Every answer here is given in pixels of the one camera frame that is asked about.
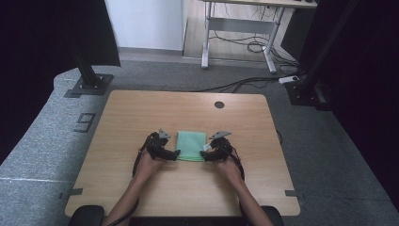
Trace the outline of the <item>green cloth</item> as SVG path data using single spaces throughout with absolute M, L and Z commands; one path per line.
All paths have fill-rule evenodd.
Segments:
M 206 145 L 206 134 L 202 132 L 178 131 L 176 149 L 180 150 L 179 160 L 203 162 L 201 152 Z

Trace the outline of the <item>black stand with base plate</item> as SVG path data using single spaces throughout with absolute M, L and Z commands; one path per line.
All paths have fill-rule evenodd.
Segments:
M 346 21 L 352 14 L 359 0 L 320 0 L 310 30 L 310 37 L 305 42 L 307 56 L 299 62 L 300 73 L 305 74 L 303 82 L 291 82 L 285 85 L 292 105 L 321 106 L 323 95 L 316 90 L 319 70 L 332 44 L 339 36 Z
M 66 98 L 79 98 L 82 95 L 103 96 L 110 85 L 113 75 L 96 73 L 80 51 L 75 41 L 70 42 L 72 58 L 80 72 L 80 78 L 72 89 L 65 93 Z

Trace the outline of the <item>grey tape strip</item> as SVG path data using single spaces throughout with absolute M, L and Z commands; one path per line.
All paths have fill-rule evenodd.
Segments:
M 61 192 L 58 198 L 61 200 L 68 200 L 70 196 L 82 195 L 82 193 L 83 193 L 83 188 L 73 188 L 68 192 Z
M 303 200 L 303 193 L 296 190 L 285 190 L 286 197 L 296 197 L 298 200 Z

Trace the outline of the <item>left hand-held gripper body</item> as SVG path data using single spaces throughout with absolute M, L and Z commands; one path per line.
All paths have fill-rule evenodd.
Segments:
M 165 150 L 165 145 L 168 143 L 169 139 L 170 135 L 163 129 L 160 129 L 158 132 L 153 132 L 148 136 L 146 150 L 153 160 L 158 158 L 158 153 L 161 150 Z

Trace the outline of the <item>person's left hand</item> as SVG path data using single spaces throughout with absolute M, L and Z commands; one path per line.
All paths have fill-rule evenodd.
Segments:
M 163 160 L 152 159 L 151 155 L 147 151 L 143 151 L 138 161 L 133 181 L 137 185 L 145 185 L 163 164 Z

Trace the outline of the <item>person's right hand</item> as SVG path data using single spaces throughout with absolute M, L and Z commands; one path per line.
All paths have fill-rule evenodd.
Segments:
M 231 157 L 215 161 L 213 165 L 234 189 L 241 188 L 245 184 L 241 177 L 241 171 Z

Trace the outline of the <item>black curtain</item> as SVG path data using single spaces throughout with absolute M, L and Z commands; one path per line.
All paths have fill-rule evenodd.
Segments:
M 316 0 L 308 75 L 399 211 L 399 0 Z
M 119 66 L 105 0 L 0 0 L 0 164 L 39 115 L 54 78 L 78 66 Z

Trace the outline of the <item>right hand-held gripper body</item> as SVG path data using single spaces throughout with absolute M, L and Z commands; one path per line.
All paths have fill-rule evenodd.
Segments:
M 226 139 L 230 134 L 231 132 L 218 131 L 210 136 L 212 151 L 208 153 L 209 161 L 225 160 L 232 156 L 233 147 Z

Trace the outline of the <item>white desk frame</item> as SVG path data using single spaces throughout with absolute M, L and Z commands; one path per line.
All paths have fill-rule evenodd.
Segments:
M 276 73 L 277 69 L 271 55 L 271 49 L 279 31 L 280 22 L 287 8 L 317 8 L 315 0 L 201 0 L 205 3 L 205 39 L 202 45 L 201 67 L 209 67 L 209 39 L 211 31 L 264 34 L 269 41 L 262 49 L 268 70 Z M 216 3 L 243 6 L 274 7 L 276 18 L 272 22 L 218 18 L 212 16 L 212 8 Z

